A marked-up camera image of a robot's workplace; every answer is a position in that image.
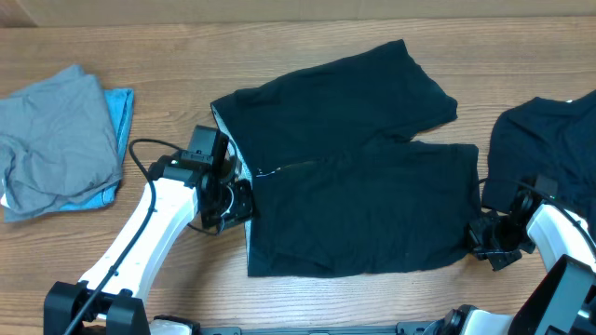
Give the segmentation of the black shorts with patterned waistband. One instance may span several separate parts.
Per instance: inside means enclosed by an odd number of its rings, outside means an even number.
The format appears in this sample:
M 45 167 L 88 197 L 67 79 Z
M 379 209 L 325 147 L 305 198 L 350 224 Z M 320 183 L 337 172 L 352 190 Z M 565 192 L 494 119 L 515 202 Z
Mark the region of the black shorts with patterned waistband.
M 479 151 L 424 143 L 448 96 L 392 41 L 215 100 L 249 171 L 250 276 L 426 271 L 467 255 Z

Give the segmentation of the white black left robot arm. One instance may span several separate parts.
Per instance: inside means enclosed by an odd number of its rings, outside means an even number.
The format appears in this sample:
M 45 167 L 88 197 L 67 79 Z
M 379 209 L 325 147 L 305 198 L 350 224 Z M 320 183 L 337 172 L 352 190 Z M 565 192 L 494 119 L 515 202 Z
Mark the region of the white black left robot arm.
M 239 152 L 220 129 L 195 127 L 141 172 L 142 197 L 113 244 L 75 284 L 56 282 L 44 301 L 45 335 L 198 334 L 177 316 L 148 319 L 144 303 L 183 229 L 218 236 L 252 217 L 251 184 L 238 176 Z

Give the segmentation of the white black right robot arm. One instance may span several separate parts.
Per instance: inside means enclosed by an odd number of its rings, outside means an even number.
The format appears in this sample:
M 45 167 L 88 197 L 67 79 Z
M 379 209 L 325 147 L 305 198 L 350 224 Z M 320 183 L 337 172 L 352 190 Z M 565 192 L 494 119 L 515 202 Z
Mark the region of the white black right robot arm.
M 515 315 L 462 305 L 424 328 L 426 334 L 592 334 L 595 331 L 595 242 L 587 222 L 556 197 L 545 176 L 515 181 L 508 212 L 490 211 L 468 226 L 479 261 L 499 271 L 522 253 L 539 252 L 546 275 Z

